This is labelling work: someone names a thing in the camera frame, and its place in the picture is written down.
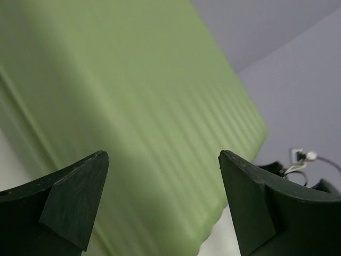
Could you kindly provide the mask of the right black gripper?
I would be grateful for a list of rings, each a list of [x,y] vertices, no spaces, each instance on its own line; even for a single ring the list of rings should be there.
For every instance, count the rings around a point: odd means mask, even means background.
[[[340,197],[340,192],[328,181],[321,179],[317,184],[315,184],[311,188],[302,189],[301,186],[306,187],[308,178],[306,173],[302,171],[303,168],[306,167],[306,162],[301,161],[298,162],[298,164],[294,164],[290,167],[284,167],[280,162],[275,161],[273,163],[267,164],[267,165],[258,165],[257,167],[266,170],[269,173],[272,173],[280,178],[285,179],[285,182],[277,182],[276,185],[274,185],[274,190],[277,192],[282,192],[285,195],[291,195],[294,197],[303,195],[303,197],[307,197],[308,189],[311,192],[312,190],[321,191],[323,193],[331,194],[337,197]],[[287,176],[290,173],[297,173],[301,174],[304,178],[304,184],[298,187],[298,185],[289,184],[289,180],[287,179]]]

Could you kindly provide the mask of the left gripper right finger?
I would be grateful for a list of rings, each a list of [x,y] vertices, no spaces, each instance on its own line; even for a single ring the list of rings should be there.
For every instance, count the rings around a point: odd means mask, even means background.
[[[340,255],[340,193],[307,188],[225,150],[219,164],[241,255]]]

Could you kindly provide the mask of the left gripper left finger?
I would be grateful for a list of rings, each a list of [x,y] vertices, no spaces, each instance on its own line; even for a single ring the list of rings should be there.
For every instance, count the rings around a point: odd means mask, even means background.
[[[1,255],[81,255],[88,248],[109,156],[97,151],[1,192]]]

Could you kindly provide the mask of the green hard-shell suitcase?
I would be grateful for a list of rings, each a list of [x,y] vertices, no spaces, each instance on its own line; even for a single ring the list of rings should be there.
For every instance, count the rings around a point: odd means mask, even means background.
[[[197,255],[267,137],[189,1],[1,1],[1,129],[33,178],[108,153],[93,255]]]

